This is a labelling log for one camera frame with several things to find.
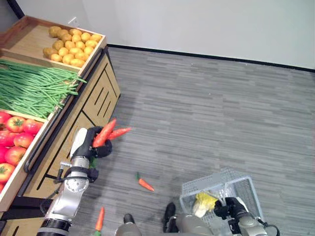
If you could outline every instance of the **orange carrot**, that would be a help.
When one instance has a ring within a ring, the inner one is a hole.
[[[151,185],[149,185],[144,179],[140,178],[140,179],[138,180],[138,183],[139,183],[142,187],[144,187],[144,188],[146,188],[146,189],[148,189],[148,190],[154,192],[154,188],[153,188]]]
[[[149,185],[144,179],[142,179],[142,178],[140,177],[140,173],[139,173],[139,172],[136,173],[136,178],[137,178],[137,180],[138,180],[138,183],[139,183],[142,187],[144,187],[144,188],[146,188],[146,189],[148,189],[148,190],[154,192],[154,188],[153,188],[151,185]]]
[[[104,215],[105,215],[105,209],[104,207],[102,207],[100,209],[99,215],[98,215],[98,219],[95,225],[95,230],[97,231],[101,231],[103,228],[103,220],[104,220]]]
[[[116,124],[116,119],[113,119],[111,122],[109,122],[107,125],[104,126],[104,128],[95,137],[95,139],[93,141],[93,147],[94,148],[97,148],[97,147],[104,145],[105,141],[108,139],[108,136],[113,131],[115,124]]]
[[[108,139],[113,140],[113,139],[129,132],[130,130],[131,130],[130,127],[129,128],[123,128],[123,129],[116,129],[108,136]]]

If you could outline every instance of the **shopping basket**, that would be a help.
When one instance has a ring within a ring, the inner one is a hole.
[[[250,213],[263,220],[258,197],[252,183],[252,178],[241,172],[224,168],[221,173],[212,174],[196,179],[182,186],[180,203],[184,213],[192,214],[192,207],[196,194],[210,191],[218,197],[240,197],[246,204]],[[202,220],[211,228],[215,236],[232,235],[227,220],[217,217],[212,211],[205,214]]]

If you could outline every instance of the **red tomato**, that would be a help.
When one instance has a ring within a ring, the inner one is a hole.
[[[8,119],[10,119],[12,116],[8,113],[5,113],[5,112],[0,112],[0,125],[1,124],[5,124],[6,121]]]
[[[12,147],[5,154],[5,160],[7,163],[17,166],[26,152],[24,147]]]
[[[11,117],[6,122],[6,128],[13,133],[23,132],[23,123],[25,119],[23,117]]]
[[[35,135],[39,132],[42,125],[42,122],[37,122],[33,119],[27,119],[23,124],[23,130],[26,133]]]
[[[6,147],[0,146],[0,163],[4,163],[5,162],[5,154],[9,149],[7,149]]]
[[[0,164],[0,183],[6,183],[12,175],[15,167],[9,163]]]
[[[16,133],[10,133],[7,130],[0,131],[0,145],[5,147],[14,146],[13,140],[15,136],[18,135]]]
[[[34,137],[32,134],[21,133],[15,136],[13,142],[14,142],[14,145],[17,147],[28,148],[31,142],[33,141],[33,139]]]

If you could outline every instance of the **potato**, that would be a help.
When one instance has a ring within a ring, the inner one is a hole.
[[[53,38],[57,37],[58,32],[61,30],[59,26],[51,26],[48,30],[49,35]]]
[[[95,48],[97,46],[97,42],[95,40],[88,40],[86,41],[85,46]]]
[[[61,62],[63,60],[62,56],[60,56],[58,54],[51,54],[50,59],[55,60],[55,61],[59,61],[59,62]]]
[[[70,64],[77,67],[82,67],[84,65],[84,61],[80,59],[72,59]]]
[[[63,63],[70,65],[70,62],[71,62],[72,59],[74,59],[74,55],[73,54],[64,55]]]
[[[60,48],[58,51],[58,54],[63,57],[65,55],[69,54],[69,50],[68,50],[68,48]]]
[[[85,49],[85,44],[84,44],[84,42],[79,41],[79,42],[75,43],[75,47],[76,48],[81,48],[82,50],[84,50]]]
[[[57,54],[58,51],[53,48],[43,48],[43,54],[45,57],[50,58],[51,54]]]
[[[85,53],[77,53],[74,57],[77,59],[86,61],[89,58],[89,55],[87,55]]]
[[[73,55],[76,55],[77,53],[82,53],[83,51],[81,48],[71,48],[69,52]]]
[[[96,42],[99,42],[102,39],[102,36],[98,35],[98,34],[93,34],[90,37],[90,40],[95,40]]]
[[[77,35],[79,35],[79,36],[81,36],[82,35],[82,32],[80,31],[80,30],[78,30],[78,29],[71,29],[71,30],[69,30],[69,33],[73,36],[74,34],[77,34]]]
[[[93,52],[94,48],[92,47],[86,47],[84,49],[84,53],[87,54],[87,55],[91,55],[91,53]]]
[[[70,50],[71,48],[75,48],[75,43],[71,41],[67,41],[64,43],[64,47]]]
[[[79,41],[81,41],[81,37],[79,35],[77,35],[77,34],[74,34],[72,36],[72,42],[76,43],[76,42],[79,42]]]
[[[71,41],[72,39],[72,36],[70,34],[64,34],[62,37],[61,37],[61,40],[65,43],[67,41]]]
[[[81,35],[81,39],[82,39],[82,42],[86,42],[86,41],[88,41],[89,39],[90,39],[90,37],[91,37],[91,35],[89,34],[89,33],[83,33],[82,35]]]
[[[64,34],[69,34],[69,32],[66,29],[62,29],[62,30],[58,31],[58,33],[57,33],[58,39],[61,39],[61,37]]]
[[[59,51],[59,49],[62,48],[62,47],[64,47],[64,43],[61,40],[57,40],[53,44],[53,48],[56,49],[57,51]]]

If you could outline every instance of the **gray carpet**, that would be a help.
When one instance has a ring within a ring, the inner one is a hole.
[[[282,235],[315,235],[315,74],[115,48],[110,56],[122,91],[114,116],[134,129],[98,161],[70,235],[92,234],[101,206],[103,235],[128,212],[143,235],[161,232],[182,183],[223,167],[251,175]]]

